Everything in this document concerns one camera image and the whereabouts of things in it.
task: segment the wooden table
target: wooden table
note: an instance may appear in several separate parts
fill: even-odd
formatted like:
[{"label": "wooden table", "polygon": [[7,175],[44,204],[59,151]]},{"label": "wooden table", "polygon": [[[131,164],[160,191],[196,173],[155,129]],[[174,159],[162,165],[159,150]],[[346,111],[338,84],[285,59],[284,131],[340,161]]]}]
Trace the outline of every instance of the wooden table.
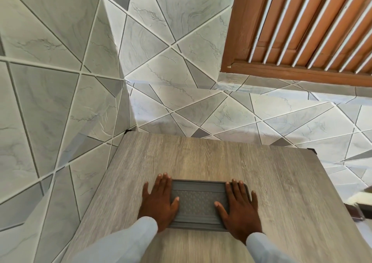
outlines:
[{"label": "wooden table", "polygon": [[[369,246],[312,151],[139,132],[125,134],[63,261],[132,225],[144,182],[151,189],[163,172],[174,179],[243,180],[258,194],[264,232],[298,262],[372,262]],[[167,229],[142,262],[253,259],[229,233]]]}]

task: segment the white sleeve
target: white sleeve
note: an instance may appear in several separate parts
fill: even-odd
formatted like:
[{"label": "white sleeve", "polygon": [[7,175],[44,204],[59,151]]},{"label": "white sleeve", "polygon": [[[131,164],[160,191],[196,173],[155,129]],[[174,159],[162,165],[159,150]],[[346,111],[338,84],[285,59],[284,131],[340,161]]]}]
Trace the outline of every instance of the white sleeve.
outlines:
[{"label": "white sleeve", "polygon": [[245,244],[255,263],[296,263],[263,233],[250,234]]},{"label": "white sleeve", "polygon": [[77,253],[70,263],[138,263],[158,232],[151,217],[141,217],[128,229],[103,237]]}]

